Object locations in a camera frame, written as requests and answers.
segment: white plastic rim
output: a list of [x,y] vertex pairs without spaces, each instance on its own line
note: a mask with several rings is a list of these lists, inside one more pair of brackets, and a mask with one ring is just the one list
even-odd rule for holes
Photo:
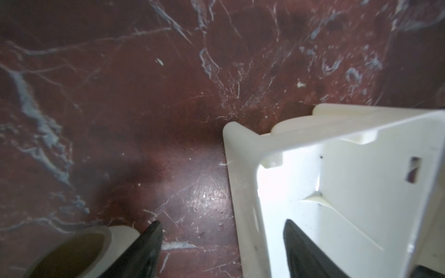
[[97,278],[139,235],[128,226],[87,228],[38,259],[23,278]]

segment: marble floor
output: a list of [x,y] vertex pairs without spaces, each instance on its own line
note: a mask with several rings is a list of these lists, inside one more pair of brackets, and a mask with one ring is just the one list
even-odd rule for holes
[[0,273],[159,219],[159,278],[242,277],[222,128],[445,105],[443,0],[6,0]]

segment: rectangular slot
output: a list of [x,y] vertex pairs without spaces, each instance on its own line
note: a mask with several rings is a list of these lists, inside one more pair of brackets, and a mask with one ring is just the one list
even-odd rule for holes
[[416,183],[421,164],[422,159],[420,157],[411,157],[409,160],[408,172],[406,173],[405,178],[407,182]]

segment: black object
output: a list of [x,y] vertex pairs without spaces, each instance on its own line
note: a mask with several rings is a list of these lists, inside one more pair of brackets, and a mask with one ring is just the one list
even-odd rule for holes
[[445,275],[426,266],[417,266],[412,271],[410,278],[445,278]]
[[154,221],[100,278],[154,278],[162,245],[162,225]]
[[283,237],[291,278],[348,278],[290,219]]

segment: white plastic stand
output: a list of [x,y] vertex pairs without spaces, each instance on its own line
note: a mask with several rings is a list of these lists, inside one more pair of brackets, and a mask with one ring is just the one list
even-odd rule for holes
[[245,277],[289,277],[286,219],[351,278],[445,273],[445,112],[321,104],[223,135]]

